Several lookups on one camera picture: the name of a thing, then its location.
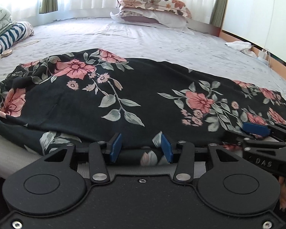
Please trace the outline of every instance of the blue gripper pad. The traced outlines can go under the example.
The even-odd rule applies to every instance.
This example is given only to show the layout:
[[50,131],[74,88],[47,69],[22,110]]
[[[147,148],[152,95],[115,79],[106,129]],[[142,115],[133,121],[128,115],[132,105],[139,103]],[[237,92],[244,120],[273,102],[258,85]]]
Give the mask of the blue gripper pad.
[[250,122],[243,122],[243,131],[257,134],[263,137],[270,135],[270,129],[268,129],[267,126],[258,125]]
[[122,148],[122,134],[120,133],[119,136],[114,141],[114,143],[112,144],[112,149],[110,152],[110,161],[112,163],[116,162],[116,159],[119,156],[121,148]]
[[172,146],[167,140],[167,138],[164,136],[164,134],[161,135],[161,148],[164,153],[164,156],[166,160],[169,163],[173,162],[173,152],[172,152]]

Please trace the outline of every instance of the screw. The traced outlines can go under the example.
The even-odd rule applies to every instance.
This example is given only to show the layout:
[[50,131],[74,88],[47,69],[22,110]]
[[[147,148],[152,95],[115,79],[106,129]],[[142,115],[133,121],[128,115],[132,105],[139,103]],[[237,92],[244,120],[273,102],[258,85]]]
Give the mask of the screw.
[[272,222],[271,221],[266,221],[263,224],[263,229],[270,229],[272,227]]
[[92,176],[95,181],[104,181],[107,178],[107,175],[104,173],[96,173]]
[[139,179],[138,182],[139,182],[139,183],[146,183],[147,180],[146,180],[146,179]]
[[191,176],[189,174],[186,173],[180,173],[178,175],[176,175],[176,179],[179,181],[187,181],[191,179]]
[[13,221],[13,223],[11,224],[15,229],[21,229],[22,228],[22,224],[19,221]]

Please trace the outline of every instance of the wall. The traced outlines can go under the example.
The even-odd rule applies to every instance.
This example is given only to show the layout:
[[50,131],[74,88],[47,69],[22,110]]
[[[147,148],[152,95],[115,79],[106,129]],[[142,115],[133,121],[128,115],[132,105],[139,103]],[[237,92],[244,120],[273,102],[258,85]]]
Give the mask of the wall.
[[286,0],[228,0],[222,29],[286,62]]

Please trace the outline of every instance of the black floral garment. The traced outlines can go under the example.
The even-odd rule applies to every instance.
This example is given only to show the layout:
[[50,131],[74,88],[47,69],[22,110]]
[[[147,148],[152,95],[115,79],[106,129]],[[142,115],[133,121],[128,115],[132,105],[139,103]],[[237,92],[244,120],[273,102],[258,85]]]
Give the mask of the black floral garment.
[[0,135],[39,154],[116,132],[124,149],[159,147],[161,132],[204,147],[245,121],[286,124],[286,101],[253,84],[101,49],[19,65],[0,82]]

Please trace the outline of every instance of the bed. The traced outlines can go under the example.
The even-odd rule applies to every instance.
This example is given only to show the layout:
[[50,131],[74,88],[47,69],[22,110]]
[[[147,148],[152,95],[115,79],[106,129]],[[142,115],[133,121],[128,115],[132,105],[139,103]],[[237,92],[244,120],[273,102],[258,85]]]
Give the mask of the bed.
[[[35,35],[11,56],[0,60],[0,80],[20,63],[42,59],[45,56],[102,48],[123,58],[145,58],[177,63],[231,80],[253,83],[270,90],[278,90],[286,100],[286,81],[266,65],[243,53],[228,48],[220,38],[195,32],[180,33],[169,28],[143,27],[114,22],[108,18],[86,18],[57,21],[34,28]],[[39,41],[30,45],[30,41]],[[40,155],[20,148],[0,136],[0,176],[10,174],[40,158]],[[205,171],[197,163],[195,176]],[[158,165],[153,173],[172,172],[174,166]],[[111,173],[140,171],[140,168],[111,169]],[[82,164],[78,172],[88,175]]]

